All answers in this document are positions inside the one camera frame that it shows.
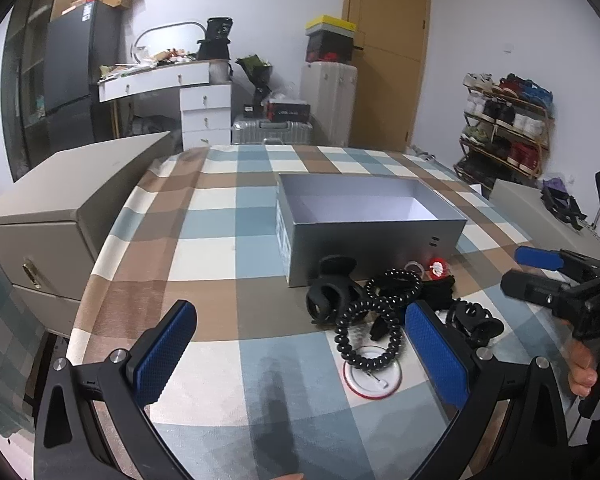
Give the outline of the person's right hand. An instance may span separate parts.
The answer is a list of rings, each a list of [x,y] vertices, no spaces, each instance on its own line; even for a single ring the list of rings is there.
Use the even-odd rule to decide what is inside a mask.
[[[593,352],[582,341],[570,341],[568,351],[568,384],[571,392],[579,398],[586,398],[596,385],[596,361]]]

